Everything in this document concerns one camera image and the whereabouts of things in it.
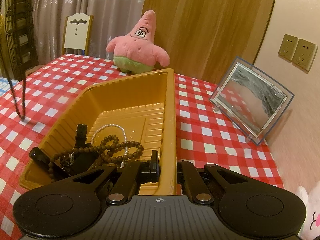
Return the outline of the orange plastic tray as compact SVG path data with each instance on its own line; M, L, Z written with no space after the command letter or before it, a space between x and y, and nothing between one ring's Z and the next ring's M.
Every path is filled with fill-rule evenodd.
M141 159L159 153L159 180L141 185L139 194L176 192L175 75L158 70L92 85L66 108L39 144L48 157L75 146L78 124L87 126L87 142L99 146L108 135L141 143Z

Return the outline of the black wristwatch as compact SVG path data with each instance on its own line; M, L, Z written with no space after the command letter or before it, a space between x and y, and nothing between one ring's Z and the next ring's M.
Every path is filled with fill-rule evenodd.
M98 150L87 143L87 125L78 124L76 128L75 146L47 156L40 148L33 148L29 157L35 164L48 173L49 178L55 182L82 172L86 172L99 157Z

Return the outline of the framed sand art picture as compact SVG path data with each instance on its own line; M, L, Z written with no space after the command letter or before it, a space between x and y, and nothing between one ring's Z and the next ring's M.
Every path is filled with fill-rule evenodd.
M258 146L294 97L277 80L237 56L209 100L244 133L246 140Z

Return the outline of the pink starfish plush toy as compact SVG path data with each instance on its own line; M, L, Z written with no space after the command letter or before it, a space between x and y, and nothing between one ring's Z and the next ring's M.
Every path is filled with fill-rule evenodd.
M155 31L156 13L147 10L128 34L117 36L107 44L106 52L113 54L114 65L124 73L150 72L156 63L167 67L170 57L154 44Z

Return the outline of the white plush toy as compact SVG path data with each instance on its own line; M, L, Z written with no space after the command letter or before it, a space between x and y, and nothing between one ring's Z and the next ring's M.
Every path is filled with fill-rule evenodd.
M320 185L319 181L314 188L307 193L306 189L299 186L296 195L303 201L306 207L306 218L299 232L301 239L319 239L320 236Z

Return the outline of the red white checkered tablecloth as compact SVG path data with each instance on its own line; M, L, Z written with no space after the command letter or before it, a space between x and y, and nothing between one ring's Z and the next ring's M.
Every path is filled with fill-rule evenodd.
M1 239L18 239L12 207L24 192L18 178L37 146L67 105L87 86L122 77L112 62L67 54L27 79L27 116L21 121L10 93L1 96ZM282 187L266 144L247 143L241 131L209 101L215 85L175 76L177 156L196 167L215 163L257 180Z

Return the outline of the wooden stool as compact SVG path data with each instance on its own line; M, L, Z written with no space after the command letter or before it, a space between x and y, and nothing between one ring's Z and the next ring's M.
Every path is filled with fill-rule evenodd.
M44 66L45 66L45 64L41 64L41 65L32 67L32 68L30 68L30 69L25 71L25 75L29 76L29 75L33 74L34 72L38 71L39 69L41 69Z

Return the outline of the white wooden chair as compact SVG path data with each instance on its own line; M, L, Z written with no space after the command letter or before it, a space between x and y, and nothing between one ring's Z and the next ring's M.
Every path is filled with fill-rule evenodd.
M62 40L62 55L66 49L81 50L87 56L89 52L93 15L76 13L66 17Z

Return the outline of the brown curtain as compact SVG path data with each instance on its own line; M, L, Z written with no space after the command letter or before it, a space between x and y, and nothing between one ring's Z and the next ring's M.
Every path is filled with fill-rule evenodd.
M156 13L155 44L170 67L219 83L235 57L257 58L275 0L145 0Z

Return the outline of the blue white patterned bedsheet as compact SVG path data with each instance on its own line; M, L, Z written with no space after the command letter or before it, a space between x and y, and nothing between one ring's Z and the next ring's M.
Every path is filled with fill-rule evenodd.
M10 91L10 84L6 77L0 77L0 96Z

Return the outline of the grey curtain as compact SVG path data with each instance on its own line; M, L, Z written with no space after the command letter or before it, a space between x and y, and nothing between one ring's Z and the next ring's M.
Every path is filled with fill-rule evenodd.
M93 16L89 56L111 59L106 46L127 34L141 18L144 0L33 0L33 23L37 55L45 64L62 54L67 16Z

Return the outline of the dark folding rack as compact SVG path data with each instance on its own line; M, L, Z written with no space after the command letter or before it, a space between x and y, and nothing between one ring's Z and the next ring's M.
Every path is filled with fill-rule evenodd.
M5 33L14 79L39 64L37 56L32 0L5 0Z

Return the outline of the gold wall socket left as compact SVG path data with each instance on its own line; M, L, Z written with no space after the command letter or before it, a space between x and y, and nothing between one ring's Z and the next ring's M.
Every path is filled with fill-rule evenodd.
M298 37L285 34L278 51L278 55L288 61L292 61L298 40Z

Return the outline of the gold wall socket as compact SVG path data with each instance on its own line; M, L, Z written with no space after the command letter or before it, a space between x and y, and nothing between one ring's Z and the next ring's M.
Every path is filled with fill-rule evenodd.
M309 72L317 49L318 46L316 44L300 38L292 62L306 72Z
M298 40L298 37L285 34L278 51L278 55L288 61L292 61Z

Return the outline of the gold wall socket right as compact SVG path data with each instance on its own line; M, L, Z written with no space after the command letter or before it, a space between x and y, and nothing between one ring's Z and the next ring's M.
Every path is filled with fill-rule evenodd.
M309 72L317 49L318 46L316 44L300 38L292 62L306 72Z

